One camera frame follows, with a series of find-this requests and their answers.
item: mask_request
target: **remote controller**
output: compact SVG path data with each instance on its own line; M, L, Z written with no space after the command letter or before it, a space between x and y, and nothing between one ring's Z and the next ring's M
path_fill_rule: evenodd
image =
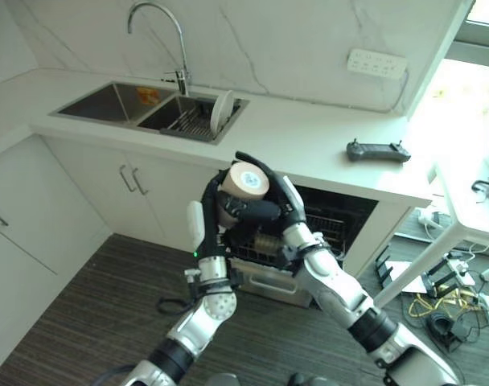
M390 143L389 145L376 143L359 143L357 138L354 142L347 144L347 154L350 161L359 161L360 159L390 159L397 162L405 162L411 158L411 154L404 149L399 143Z

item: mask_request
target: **stainless steel sink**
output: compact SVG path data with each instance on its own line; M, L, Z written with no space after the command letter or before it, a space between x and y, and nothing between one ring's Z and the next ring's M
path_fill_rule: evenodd
M94 121L135 125L175 90L137 84L110 83L54 113Z
M217 143L248 101L234 100L231 117L215 136L210 122L216 99L202 93L182 96L174 89L113 82L50 115Z

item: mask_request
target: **drawer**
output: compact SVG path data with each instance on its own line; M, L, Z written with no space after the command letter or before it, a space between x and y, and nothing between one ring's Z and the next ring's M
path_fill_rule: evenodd
M298 287L291 272L274 267L259 265L238 258L230 259L232 267L239 269L244 276L241 290L301 307L308 307L312 296Z

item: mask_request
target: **chrome faucet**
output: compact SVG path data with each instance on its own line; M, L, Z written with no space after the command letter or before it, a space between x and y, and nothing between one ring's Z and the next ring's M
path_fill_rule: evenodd
M175 70L174 72L168 72L168 73L174 73L177 78L177 83L179 85L179 90L182 93L182 95L188 96L188 91L187 91L187 85L189 83L190 79L190 74L189 71L187 70L187 59L186 59L186 48L184 47L183 44L183 33L182 33L182 28L180 27L180 23L177 20L177 18L171 13L170 10L168 10L165 6L161 4L157 4L156 2L152 1L144 1L144 2L136 2L134 3L130 9L129 9L129 17L126 22L126 30L128 31L129 34L132 33L132 18L134 17L135 11L141 8L142 6L152 6L155 8L160 9L168 18L171 19L173 24L175 25L175 28L177 29L177 32L179 34L179 39L180 39L180 48L182 49L182 68L179 68Z

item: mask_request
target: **floor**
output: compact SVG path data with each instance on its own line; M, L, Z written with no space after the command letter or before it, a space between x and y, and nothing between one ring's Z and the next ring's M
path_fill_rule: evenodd
M396 237L392 256L411 259L424 247ZM474 263L483 269L489 258ZM158 314L155 302L161 295L187 295L183 270L192 266L187 253L112 236L3 364L0 386L87 385L108 368L138 362L176 321ZM371 294L380 290L373 270L361 282ZM489 283L485 290L489 293ZM402 320L400 298L386 310ZM423 330L413 330L435 349ZM488 386L489 328L477 343L464 344L450 358L466 383ZM236 373L242 386L280 386L293 372L329 376L342 386L383 384L382 373L362 349L321 311L242 292L237 312L182 384L203 385L218 372Z

